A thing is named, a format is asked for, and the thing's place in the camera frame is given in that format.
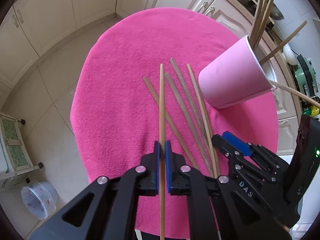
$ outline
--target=tile floor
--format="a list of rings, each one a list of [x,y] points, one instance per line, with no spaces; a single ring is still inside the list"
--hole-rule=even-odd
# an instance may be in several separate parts
[[[46,180],[56,188],[60,196],[58,209],[88,185],[72,133],[70,109],[90,48],[117,21],[103,21],[54,51],[1,109],[26,120],[20,129],[30,158],[34,164],[44,164],[44,169],[35,171],[30,178]]]

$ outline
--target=silver screw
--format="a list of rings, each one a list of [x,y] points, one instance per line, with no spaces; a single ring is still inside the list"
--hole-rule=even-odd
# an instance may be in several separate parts
[[[218,181],[219,181],[220,183],[228,183],[228,182],[229,182],[229,177],[222,175],[222,176],[220,176],[220,177],[218,178]]]
[[[97,182],[100,184],[100,185],[103,185],[103,184],[106,184],[108,181],[108,178],[105,177],[105,176],[101,176],[97,179]]]
[[[140,166],[137,166],[137,167],[136,167],[136,172],[137,172],[137,173],[143,173],[143,172],[145,172],[145,171],[146,171],[145,166],[140,165]]]
[[[180,170],[182,172],[189,172],[189,171],[191,171],[191,167],[188,166],[188,165],[183,165],[183,166],[180,167]]]

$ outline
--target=wall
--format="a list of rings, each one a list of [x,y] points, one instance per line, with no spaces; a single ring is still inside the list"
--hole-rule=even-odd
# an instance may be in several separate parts
[[[304,20],[308,21],[289,45],[296,53],[307,59],[311,58],[313,68],[319,73],[317,83],[320,83],[320,34],[312,20],[319,19],[316,12],[308,0],[275,0],[275,4],[284,15],[284,19],[276,21],[275,26],[282,39],[289,36]]]
[[[20,195],[22,185],[23,184],[18,184],[0,191],[0,203],[17,232],[22,238],[26,238],[39,220],[29,212],[22,202]]]

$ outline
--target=pink tablecloth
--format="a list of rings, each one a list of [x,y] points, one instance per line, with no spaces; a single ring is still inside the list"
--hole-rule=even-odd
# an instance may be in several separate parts
[[[159,91],[159,65],[164,63],[165,71],[171,74],[187,102],[169,62],[173,57],[197,102],[186,64],[191,64],[198,76],[208,63],[237,40],[213,19],[177,8],[142,11],[108,29],[87,56],[71,110],[73,131],[89,180],[101,175],[121,176],[138,165],[143,154],[152,152],[153,142],[159,137],[158,106],[145,86],[143,76],[147,76]],[[168,84],[165,93],[166,109],[201,172],[208,175]],[[261,143],[276,152],[278,128],[272,93],[226,109],[217,110],[208,104],[207,107],[215,133],[230,131],[245,142]],[[168,124],[166,139],[171,140],[174,152],[183,153]],[[222,173],[227,174],[227,159],[220,155],[219,162]],[[158,197],[140,198],[136,228],[159,235]],[[183,196],[166,195],[165,235],[189,237]]]

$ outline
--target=black device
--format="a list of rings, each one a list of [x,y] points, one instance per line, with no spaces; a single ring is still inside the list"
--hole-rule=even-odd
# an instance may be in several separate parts
[[[320,164],[315,150],[319,135],[320,124],[303,115],[291,165],[262,145],[247,143],[253,164],[239,144],[214,135],[212,143],[229,166],[228,176],[217,179],[186,165],[167,141],[167,187],[171,195],[187,196],[191,240],[218,240],[219,233],[222,240],[291,239],[281,225],[291,227],[300,218],[298,202]],[[156,141],[153,153],[144,155],[139,166],[119,178],[99,177],[36,229],[30,240],[131,239],[139,196],[158,194],[159,156]]]

